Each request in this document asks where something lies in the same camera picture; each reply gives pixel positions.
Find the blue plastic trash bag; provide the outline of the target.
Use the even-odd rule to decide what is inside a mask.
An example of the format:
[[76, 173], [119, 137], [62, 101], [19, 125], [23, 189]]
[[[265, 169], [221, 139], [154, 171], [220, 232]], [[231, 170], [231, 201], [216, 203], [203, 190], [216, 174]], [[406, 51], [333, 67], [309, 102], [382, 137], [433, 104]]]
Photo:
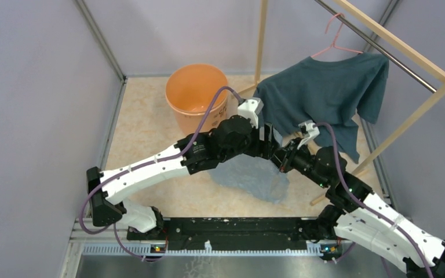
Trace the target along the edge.
[[208, 173], [221, 186], [241, 189], [271, 203], [284, 201], [290, 185], [287, 174], [279, 172], [271, 161], [245, 154], [220, 163]]

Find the orange trash bin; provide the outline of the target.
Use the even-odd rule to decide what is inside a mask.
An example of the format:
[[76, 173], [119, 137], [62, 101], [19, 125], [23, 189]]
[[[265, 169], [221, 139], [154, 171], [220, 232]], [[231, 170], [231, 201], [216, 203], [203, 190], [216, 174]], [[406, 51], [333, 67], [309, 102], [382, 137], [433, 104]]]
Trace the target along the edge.
[[165, 97], [182, 133], [195, 132], [218, 89], [227, 85], [226, 75], [210, 64], [189, 64], [171, 74]]

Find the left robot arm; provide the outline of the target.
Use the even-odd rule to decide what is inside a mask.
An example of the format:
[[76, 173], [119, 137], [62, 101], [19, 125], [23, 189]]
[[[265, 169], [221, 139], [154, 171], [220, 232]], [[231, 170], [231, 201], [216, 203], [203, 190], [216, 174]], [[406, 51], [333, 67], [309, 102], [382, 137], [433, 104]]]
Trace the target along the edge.
[[156, 239], [163, 230], [160, 211], [128, 203], [132, 194], [165, 180], [215, 169], [239, 155], [270, 159], [281, 144], [282, 136], [272, 124], [253, 126], [250, 119], [236, 115], [128, 166], [106, 171], [92, 167], [87, 170], [87, 182], [93, 226], [102, 232], [123, 223]]

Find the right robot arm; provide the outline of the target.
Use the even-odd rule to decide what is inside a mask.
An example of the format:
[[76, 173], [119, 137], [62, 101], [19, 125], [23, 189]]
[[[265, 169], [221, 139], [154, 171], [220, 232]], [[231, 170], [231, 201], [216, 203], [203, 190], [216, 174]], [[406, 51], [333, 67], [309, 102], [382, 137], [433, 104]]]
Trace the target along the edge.
[[330, 204], [316, 223], [318, 234], [354, 243], [395, 265], [407, 277], [445, 277], [445, 239], [429, 234], [398, 213], [365, 182], [347, 172], [334, 147], [310, 153], [302, 139], [272, 147], [281, 172], [296, 170], [322, 188]]

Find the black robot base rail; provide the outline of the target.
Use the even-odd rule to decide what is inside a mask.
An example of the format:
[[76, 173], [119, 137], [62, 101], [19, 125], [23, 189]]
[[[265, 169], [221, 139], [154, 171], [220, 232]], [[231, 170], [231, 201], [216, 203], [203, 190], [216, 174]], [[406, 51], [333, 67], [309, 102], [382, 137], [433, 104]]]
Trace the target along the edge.
[[163, 253], [228, 255], [342, 256], [345, 245], [316, 218], [166, 218], [161, 228], [141, 233], [129, 228], [127, 240], [150, 243], [149, 258]]

